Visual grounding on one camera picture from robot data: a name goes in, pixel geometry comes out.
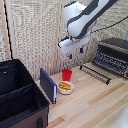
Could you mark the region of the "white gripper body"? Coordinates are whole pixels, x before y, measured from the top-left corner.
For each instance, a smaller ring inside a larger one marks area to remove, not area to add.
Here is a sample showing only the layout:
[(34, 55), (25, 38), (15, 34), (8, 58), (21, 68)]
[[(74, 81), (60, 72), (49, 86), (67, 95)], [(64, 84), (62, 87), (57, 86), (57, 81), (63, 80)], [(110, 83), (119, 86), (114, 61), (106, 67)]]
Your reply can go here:
[(66, 36), (58, 43), (58, 46), (60, 47), (62, 54), (67, 54), (75, 50), (76, 48), (85, 45), (89, 41), (90, 41), (90, 33), (87, 32), (85, 36), (82, 37), (81, 39), (75, 39), (72, 38), (71, 36)]

